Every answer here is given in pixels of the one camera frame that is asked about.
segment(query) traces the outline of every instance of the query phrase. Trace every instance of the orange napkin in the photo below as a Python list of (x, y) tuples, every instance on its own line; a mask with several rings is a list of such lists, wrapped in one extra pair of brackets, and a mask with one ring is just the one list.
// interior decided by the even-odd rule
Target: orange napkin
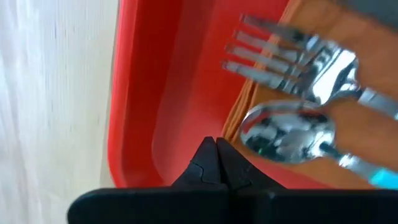
[[(290, 0), (280, 23), (317, 33), (354, 50), (359, 58), (360, 84), (398, 100), (398, 34), (328, 0)], [(278, 38), (272, 36), (270, 41), (277, 43)], [(256, 155), (240, 141), (239, 125), (248, 109), (256, 104), (282, 99), (294, 99), (294, 96), (246, 80), (224, 125), (224, 138), (249, 160), (254, 159)], [(324, 109), (336, 122), (336, 145), (341, 151), (352, 152), (369, 162), (398, 170), (398, 122), (351, 99), (338, 100)], [(273, 162), (264, 159), (264, 163)], [(338, 167), (331, 159), (278, 166), (334, 188), (372, 188), (365, 180)]]

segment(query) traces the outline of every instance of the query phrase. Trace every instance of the metal fork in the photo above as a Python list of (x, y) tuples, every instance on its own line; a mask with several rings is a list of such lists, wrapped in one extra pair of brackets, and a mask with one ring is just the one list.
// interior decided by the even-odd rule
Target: metal fork
[[(355, 79), (359, 63), (354, 52), (293, 27), (248, 15), (241, 20), (243, 26), (226, 48), (235, 58), (224, 61), (224, 69), (320, 106), (337, 98), (353, 97), (358, 103), (398, 120), (398, 102), (361, 87)], [(265, 41), (264, 32), (278, 35), (292, 46)], [(263, 49), (273, 56), (261, 55)], [(267, 70), (254, 68), (254, 62), (266, 65)]]

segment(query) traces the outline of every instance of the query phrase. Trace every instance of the white wall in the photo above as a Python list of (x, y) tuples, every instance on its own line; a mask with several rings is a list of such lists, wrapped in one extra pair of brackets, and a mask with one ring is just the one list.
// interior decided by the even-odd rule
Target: white wall
[(100, 186), (117, 11), (0, 0), (0, 223), (65, 223)]

